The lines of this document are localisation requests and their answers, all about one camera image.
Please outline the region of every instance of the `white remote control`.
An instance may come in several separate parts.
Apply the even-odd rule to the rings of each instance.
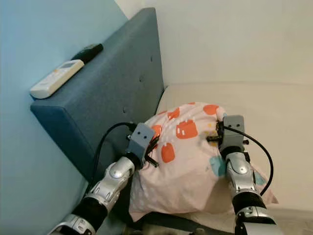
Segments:
[[[68,81],[81,67],[84,62],[81,60],[70,60],[64,62],[47,77],[30,89],[30,94],[37,99],[44,99],[51,96],[66,81]]]

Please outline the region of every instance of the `black remote control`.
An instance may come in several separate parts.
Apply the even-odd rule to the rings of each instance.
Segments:
[[[83,48],[71,60],[82,60],[84,64],[92,60],[97,54],[103,50],[102,44],[91,44]]]

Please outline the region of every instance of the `cable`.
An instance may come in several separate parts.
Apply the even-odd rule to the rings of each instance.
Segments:
[[[263,190],[260,193],[260,195],[262,196],[266,192],[266,190],[269,188],[269,186],[270,186],[270,184],[272,182],[272,179],[273,179],[274,165],[273,165],[272,157],[270,156],[270,154],[267,151],[267,149],[263,145],[261,145],[260,142],[258,142],[255,138],[251,137],[250,135],[248,135],[248,134],[246,134],[244,132],[238,131],[236,129],[233,129],[231,127],[228,127],[228,126],[224,126],[224,129],[232,131],[232,132],[236,132],[236,133],[238,133],[240,135],[243,135],[243,136],[247,137],[248,139],[250,139],[253,142],[255,142],[266,153],[266,156],[268,157],[268,161],[269,161],[269,165],[270,165],[270,174],[269,174],[269,179],[268,179],[267,184],[265,185],[265,187],[263,188]]]
[[[98,168],[98,165],[99,165],[99,159],[100,159],[100,152],[101,152],[101,148],[102,148],[102,145],[103,145],[103,142],[104,140],[106,139],[107,135],[113,130],[115,129],[116,127],[118,126],[128,126],[129,130],[130,131],[134,131],[135,128],[137,127],[136,124],[132,123],[132,122],[120,122],[120,123],[117,123],[113,126],[111,126],[107,131],[106,133],[102,136],[98,146],[97,146],[97,149],[96,149],[96,152],[94,154],[94,165],[93,165],[93,170],[92,170],[92,175],[91,175],[91,180],[90,180],[90,183],[88,184],[87,188],[86,188],[86,191],[85,191],[85,195],[90,191],[92,185],[94,184],[94,177],[96,175],[96,172],[97,172],[97,168]]]

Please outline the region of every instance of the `blue headboard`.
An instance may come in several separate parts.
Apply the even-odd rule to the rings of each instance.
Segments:
[[[90,180],[96,147],[113,124],[143,122],[164,91],[154,8],[142,9],[104,43],[104,50],[31,111],[69,160]],[[125,152],[126,128],[105,142],[97,178]]]

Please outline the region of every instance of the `mattress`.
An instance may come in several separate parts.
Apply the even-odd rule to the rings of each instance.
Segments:
[[[280,220],[313,219],[313,85],[275,83],[201,83],[170,85],[158,112],[199,101],[218,104],[229,115],[245,118],[246,133],[260,141],[274,163],[271,189],[279,204],[269,205]],[[251,162],[269,175],[265,154],[246,145]],[[189,213],[184,215],[206,226],[232,229],[233,215]]]

